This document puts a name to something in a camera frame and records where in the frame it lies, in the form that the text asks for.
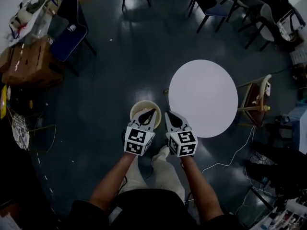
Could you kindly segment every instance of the cardboard box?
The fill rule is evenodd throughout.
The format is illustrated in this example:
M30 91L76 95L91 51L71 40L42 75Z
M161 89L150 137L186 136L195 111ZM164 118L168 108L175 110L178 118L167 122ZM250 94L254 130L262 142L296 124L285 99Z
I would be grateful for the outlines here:
M12 51L11 48L6 48L0 56L0 72L6 72L10 66Z
M35 88L49 88L62 82L64 64L51 55L52 43L52 38L46 35L30 46L18 44L2 82Z

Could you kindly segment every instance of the shoe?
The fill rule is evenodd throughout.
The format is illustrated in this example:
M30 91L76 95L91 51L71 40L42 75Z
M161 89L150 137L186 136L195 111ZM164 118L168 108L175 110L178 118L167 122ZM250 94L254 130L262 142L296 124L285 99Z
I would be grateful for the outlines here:
M164 146L160 149L157 155L153 156L152 163L155 162L157 159L166 161L168 155L169 155L169 147Z

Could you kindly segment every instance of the white wall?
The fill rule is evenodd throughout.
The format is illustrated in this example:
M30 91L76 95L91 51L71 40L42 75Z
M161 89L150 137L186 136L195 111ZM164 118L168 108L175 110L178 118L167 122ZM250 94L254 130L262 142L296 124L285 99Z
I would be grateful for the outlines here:
M4 37L10 32L9 21L17 12L18 5L23 0L0 0L0 53L8 46Z

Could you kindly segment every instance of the wooden chair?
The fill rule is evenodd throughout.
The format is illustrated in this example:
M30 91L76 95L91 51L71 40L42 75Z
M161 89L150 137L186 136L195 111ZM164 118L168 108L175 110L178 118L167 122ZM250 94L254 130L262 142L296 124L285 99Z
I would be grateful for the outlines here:
M256 125L261 127L263 125L263 119L267 111L270 110L270 107L267 106L269 96L266 93L267 84L269 84L269 79L271 74L256 79L251 82L247 82L237 87L237 89L244 86L248 86L244 100L238 112L244 112L246 116L253 122L253 124L241 124L241 125Z

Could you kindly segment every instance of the white pants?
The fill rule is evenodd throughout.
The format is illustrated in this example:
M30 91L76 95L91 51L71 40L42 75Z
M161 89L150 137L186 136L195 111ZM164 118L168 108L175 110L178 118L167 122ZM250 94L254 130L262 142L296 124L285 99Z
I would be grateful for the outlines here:
M175 168L166 159L160 157L152 162L152 166L155 175L155 188L173 191L184 202L185 190L177 176ZM138 156L136 156L128 169L126 178L127 183L119 193L148 188L139 170Z

